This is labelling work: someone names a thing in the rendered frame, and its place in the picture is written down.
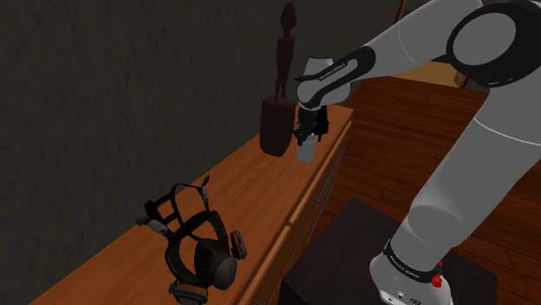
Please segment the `wooden chest of drawers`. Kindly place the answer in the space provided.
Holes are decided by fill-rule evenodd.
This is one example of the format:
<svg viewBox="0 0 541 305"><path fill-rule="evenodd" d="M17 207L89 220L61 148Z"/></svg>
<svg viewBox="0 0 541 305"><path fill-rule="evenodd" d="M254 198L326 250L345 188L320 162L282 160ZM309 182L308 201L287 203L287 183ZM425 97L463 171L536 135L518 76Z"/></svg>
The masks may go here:
<svg viewBox="0 0 541 305"><path fill-rule="evenodd" d="M332 188L332 174L352 126L352 109L328 108L329 132L311 162L291 144L280 157L264 154L259 138L214 166L209 204L227 230L239 230L248 256L226 291L209 289L206 305L276 305L284 272L302 252ZM179 305L165 263L166 239L135 225L30 305Z"/></svg>

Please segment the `tan wooden furniture piece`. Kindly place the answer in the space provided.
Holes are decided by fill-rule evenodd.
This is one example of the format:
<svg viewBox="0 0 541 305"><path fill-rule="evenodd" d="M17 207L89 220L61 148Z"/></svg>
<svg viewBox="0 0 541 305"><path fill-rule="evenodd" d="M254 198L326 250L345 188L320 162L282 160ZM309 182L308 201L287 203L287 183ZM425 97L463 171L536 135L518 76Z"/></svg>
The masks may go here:
<svg viewBox="0 0 541 305"><path fill-rule="evenodd" d="M464 88L469 77L444 62L427 62L417 68L394 75L395 78L432 83L453 88Z"/></svg>

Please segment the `grey cylindrical cup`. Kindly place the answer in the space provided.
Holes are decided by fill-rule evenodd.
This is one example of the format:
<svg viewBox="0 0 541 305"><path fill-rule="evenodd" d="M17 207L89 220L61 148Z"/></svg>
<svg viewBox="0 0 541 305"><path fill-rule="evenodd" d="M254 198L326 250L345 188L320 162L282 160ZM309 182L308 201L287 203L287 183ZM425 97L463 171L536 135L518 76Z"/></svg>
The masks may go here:
<svg viewBox="0 0 541 305"><path fill-rule="evenodd" d="M315 156L317 137L311 134L299 146L297 146L297 160L303 163L309 163Z"/></svg>

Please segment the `black respirator mask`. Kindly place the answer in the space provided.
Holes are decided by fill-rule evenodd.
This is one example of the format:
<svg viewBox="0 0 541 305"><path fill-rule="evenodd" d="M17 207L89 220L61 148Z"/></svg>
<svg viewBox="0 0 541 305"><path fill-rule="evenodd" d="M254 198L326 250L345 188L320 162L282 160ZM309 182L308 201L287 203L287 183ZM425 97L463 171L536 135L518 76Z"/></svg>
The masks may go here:
<svg viewBox="0 0 541 305"><path fill-rule="evenodd" d="M168 245L165 262L175 281L168 293L179 305L205 305L209 299L208 289L227 290L234 283L239 260L247 257L247 249L238 230L227 231L217 211L209 207L205 177L194 188L203 200L204 210L183 220L176 203L176 188L154 202L145 203L146 215L135 223L145 225L165 237ZM194 251L194 270L183 263L179 247L184 238L197 242Z"/></svg>

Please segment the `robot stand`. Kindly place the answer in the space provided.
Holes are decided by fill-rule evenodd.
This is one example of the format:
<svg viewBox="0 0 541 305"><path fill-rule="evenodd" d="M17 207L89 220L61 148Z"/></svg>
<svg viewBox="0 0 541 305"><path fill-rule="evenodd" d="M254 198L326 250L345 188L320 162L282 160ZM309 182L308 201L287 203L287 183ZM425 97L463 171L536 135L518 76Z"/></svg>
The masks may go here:
<svg viewBox="0 0 541 305"><path fill-rule="evenodd" d="M369 274L400 222L351 198L281 283L277 305L385 305ZM454 305L498 305L497 277L453 251L443 276Z"/></svg>

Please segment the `dark wooden figure statue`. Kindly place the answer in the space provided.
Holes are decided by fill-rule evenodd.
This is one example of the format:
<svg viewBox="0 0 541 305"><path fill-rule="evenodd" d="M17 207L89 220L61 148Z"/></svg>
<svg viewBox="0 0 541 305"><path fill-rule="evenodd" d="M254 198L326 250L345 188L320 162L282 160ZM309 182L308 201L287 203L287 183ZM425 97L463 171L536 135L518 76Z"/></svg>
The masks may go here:
<svg viewBox="0 0 541 305"><path fill-rule="evenodd" d="M263 101L259 130L261 150L274 157L282 157L290 146L296 112L295 101L286 96L296 44L296 37L291 34L297 25L296 8L293 2L284 5L280 25L283 35L277 40L275 93Z"/></svg>

